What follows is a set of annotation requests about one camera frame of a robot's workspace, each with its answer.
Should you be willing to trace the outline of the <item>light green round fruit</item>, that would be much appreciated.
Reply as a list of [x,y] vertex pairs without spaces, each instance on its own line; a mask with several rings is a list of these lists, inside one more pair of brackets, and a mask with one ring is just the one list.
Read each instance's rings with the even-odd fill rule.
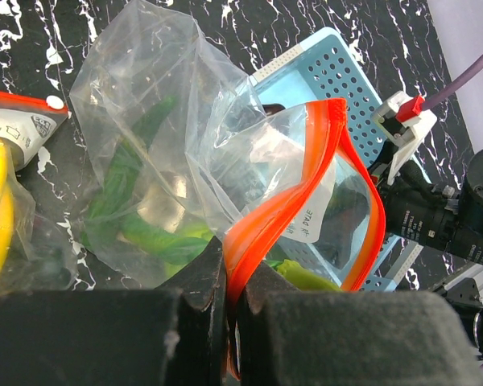
[[297,261],[266,261],[283,278],[302,291],[341,292],[339,285],[303,268]]

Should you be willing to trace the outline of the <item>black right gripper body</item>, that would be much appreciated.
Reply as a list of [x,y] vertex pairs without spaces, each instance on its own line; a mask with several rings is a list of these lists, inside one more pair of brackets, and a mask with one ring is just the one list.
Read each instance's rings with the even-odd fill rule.
[[386,231],[483,265],[483,150],[474,154],[462,188],[429,183],[413,160],[387,184],[396,148],[383,148],[369,172],[386,213]]

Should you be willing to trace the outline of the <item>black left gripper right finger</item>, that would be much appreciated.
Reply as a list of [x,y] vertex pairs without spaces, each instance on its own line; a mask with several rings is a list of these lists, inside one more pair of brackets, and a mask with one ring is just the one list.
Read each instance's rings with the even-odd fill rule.
[[244,385],[483,385],[456,312],[430,292],[302,292],[261,264],[237,323]]

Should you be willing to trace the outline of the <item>clear zip top bag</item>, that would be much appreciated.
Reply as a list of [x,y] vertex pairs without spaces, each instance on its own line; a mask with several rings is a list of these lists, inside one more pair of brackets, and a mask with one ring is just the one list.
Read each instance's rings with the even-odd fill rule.
[[0,91],[0,139],[8,147],[8,185],[14,231],[0,273],[0,295],[13,291],[66,290],[77,274],[77,256],[57,225],[36,211],[17,173],[38,155],[68,118],[57,96],[34,98]]

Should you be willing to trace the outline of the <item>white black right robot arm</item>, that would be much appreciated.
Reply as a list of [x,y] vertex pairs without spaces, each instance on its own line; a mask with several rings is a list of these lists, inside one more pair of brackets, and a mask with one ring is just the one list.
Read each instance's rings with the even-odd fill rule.
[[386,232],[483,266],[483,149],[466,170],[462,188],[429,183],[407,161],[392,183],[398,147],[385,141],[368,169],[386,213]]

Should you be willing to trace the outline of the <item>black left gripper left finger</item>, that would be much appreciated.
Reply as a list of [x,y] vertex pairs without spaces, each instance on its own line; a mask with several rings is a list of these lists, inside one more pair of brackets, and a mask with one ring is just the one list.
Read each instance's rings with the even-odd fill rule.
[[154,289],[0,297],[0,385],[219,385],[221,243]]

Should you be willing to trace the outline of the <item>clear zip bag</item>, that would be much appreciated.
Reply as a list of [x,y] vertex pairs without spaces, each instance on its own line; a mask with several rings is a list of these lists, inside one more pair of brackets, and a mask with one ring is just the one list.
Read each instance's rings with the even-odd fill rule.
[[0,295],[13,291],[66,290],[77,274],[77,256],[57,225],[36,211],[17,173],[38,155],[68,118],[57,96],[34,98],[0,91],[0,139],[8,147],[8,185],[14,231],[0,273]]
[[[327,33],[271,76],[249,76],[187,14],[129,2],[99,34],[70,92],[93,166],[78,218],[102,188],[116,146],[143,166],[129,207],[176,233],[202,224],[221,243],[228,292],[262,261],[297,261],[344,291],[359,290],[382,248],[385,213],[367,166],[378,102],[344,44]],[[91,239],[112,269],[144,286],[186,265],[118,234]]]

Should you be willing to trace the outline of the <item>green chili pepper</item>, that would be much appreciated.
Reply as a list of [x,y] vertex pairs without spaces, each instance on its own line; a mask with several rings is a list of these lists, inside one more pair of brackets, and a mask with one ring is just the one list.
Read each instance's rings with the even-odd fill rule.
[[123,216],[129,207],[143,161],[129,139],[123,137],[105,173],[102,188],[90,200],[80,242],[90,252],[91,239],[111,244],[118,234],[145,253],[171,265],[186,265],[200,255],[213,238],[202,224],[184,226],[176,233],[146,222],[136,211]]

